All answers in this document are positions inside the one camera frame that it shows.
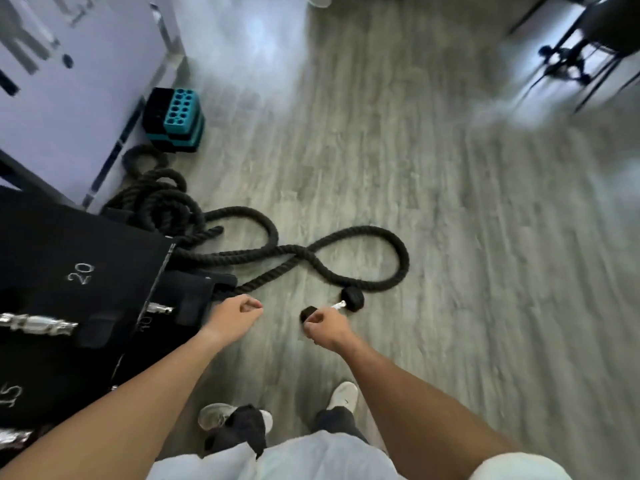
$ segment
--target battle rope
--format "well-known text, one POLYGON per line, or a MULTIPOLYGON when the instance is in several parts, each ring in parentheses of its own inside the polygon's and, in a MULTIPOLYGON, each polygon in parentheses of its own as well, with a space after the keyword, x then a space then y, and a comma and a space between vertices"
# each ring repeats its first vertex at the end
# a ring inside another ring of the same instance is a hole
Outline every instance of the battle rope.
POLYGON ((295 244, 278 245, 278 230, 271 220, 249 207, 224 207, 203 212, 198 204, 187 195, 187 183, 176 170, 166 168, 168 161, 164 153, 152 146, 137 146, 128 151, 123 158, 128 174, 136 179, 132 186, 117 193, 106 207, 129 210, 136 216, 137 224, 149 231, 160 232, 175 238, 176 247, 172 259, 180 259, 194 267, 227 266, 247 264, 265 258, 293 255, 284 263, 261 274, 257 278, 238 286, 234 294, 249 293, 272 282, 306 260, 315 268, 325 281, 341 287, 356 286, 363 291, 385 291, 400 283, 409 271, 409 253, 404 243, 393 232, 376 226, 353 226, 329 234, 308 247, 295 244), (140 155, 148 154, 156 158, 156 168, 141 173, 136 162, 140 155), (168 178, 174 184, 160 182, 168 178), (207 229, 206 224, 223 217, 248 217, 265 231, 267 243, 258 249, 224 251, 201 254, 191 249, 213 239, 223 232, 220 226, 207 229), (356 235, 375 235, 387 241, 396 250, 399 265, 393 276, 382 281, 365 281, 341 276, 327 268, 315 253, 337 241, 356 235))

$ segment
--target forearm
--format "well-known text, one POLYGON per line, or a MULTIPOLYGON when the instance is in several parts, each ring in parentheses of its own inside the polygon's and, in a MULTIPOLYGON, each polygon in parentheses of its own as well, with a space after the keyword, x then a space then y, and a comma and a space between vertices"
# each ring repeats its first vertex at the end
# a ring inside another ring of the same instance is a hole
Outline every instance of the forearm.
POLYGON ((398 473, 408 480, 467 480, 492 456, 514 451, 501 434, 442 391, 355 337, 340 350, 398 473))
POLYGON ((146 478, 220 348, 210 336, 196 335, 39 439, 0 471, 0 480, 146 478))

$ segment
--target person's left hand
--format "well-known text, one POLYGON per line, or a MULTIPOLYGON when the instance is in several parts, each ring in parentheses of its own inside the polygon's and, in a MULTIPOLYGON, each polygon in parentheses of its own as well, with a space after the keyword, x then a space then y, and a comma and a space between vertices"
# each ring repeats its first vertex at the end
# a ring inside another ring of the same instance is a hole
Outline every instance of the person's left hand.
POLYGON ((247 294, 227 298, 216 306, 200 330, 222 347, 240 339, 262 315, 262 304, 247 294))

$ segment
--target shirt sleeve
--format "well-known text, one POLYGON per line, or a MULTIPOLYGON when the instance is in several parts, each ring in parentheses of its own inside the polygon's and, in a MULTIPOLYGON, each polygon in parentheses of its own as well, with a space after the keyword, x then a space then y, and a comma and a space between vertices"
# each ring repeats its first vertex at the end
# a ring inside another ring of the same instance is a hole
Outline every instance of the shirt sleeve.
POLYGON ((505 453, 486 460, 469 480, 571 480, 571 477, 544 456, 505 453))

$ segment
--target number 20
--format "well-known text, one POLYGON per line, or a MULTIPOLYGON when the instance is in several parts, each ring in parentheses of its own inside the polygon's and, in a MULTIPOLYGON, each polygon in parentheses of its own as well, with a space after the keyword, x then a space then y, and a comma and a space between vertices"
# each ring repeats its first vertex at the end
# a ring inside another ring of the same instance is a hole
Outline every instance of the number 20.
POLYGON ((85 262, 79 262, 78 264, 76 264, 74 266, 75 270, 77 271, 77 273, 70 273, 67 275, 67 279, 69 281, 73 281, 75 278, 77 278, 77 280, 80 282, 80 284, 85 285, 87 284, 89 281, 91 281, 91 276, 83 276, 82 274, 79 273, 83 273, 83 274, 87 274, 87 273, 91 273, 94 269, 95 266, 92 266, 90 264, 87 264, 85 262))

